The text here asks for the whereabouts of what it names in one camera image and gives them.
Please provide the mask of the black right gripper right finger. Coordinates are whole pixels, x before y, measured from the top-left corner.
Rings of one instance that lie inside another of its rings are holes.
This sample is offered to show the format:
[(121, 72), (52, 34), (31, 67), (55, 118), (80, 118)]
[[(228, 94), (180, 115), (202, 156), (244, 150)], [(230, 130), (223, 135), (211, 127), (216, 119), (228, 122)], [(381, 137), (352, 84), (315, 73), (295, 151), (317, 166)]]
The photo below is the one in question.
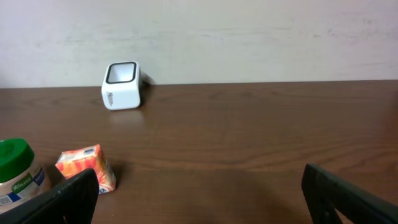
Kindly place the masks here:
[(315, 165), (307, 164), (301, 183), (312, 222), (397, 223), (397, 206)]

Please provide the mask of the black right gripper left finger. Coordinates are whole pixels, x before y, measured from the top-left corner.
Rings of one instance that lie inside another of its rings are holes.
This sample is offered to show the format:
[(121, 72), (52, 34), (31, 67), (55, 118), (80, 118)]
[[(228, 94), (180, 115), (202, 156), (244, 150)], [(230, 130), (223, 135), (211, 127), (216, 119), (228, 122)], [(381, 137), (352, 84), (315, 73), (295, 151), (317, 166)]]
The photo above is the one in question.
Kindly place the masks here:
[(1, 214), (1, 224), (91, 223), (99, 196), (93, 169), (85, 169), (47, 192)]

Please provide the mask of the small orange juice carton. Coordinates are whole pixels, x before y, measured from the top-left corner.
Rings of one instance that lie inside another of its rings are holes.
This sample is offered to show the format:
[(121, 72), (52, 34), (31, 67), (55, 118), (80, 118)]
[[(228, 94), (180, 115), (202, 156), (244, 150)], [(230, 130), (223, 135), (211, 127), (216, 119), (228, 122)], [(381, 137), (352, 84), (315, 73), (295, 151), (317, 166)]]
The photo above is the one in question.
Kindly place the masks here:
[(93, 169), (99, 183), (99, 194), (112, 192), (116, 189), (116, 176), (99, 144), (62, 152), (55, 167), (66, 179), (85, 169)]

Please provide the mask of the green lid jar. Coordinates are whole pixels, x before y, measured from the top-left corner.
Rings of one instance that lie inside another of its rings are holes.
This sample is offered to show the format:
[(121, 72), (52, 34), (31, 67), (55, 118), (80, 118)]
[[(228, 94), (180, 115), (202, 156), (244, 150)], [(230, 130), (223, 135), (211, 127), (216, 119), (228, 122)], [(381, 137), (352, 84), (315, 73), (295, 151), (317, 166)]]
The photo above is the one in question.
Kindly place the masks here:
[(1, 213), (50, 188), (48, 175), (26, 140), (14, 138), (1, 141)]

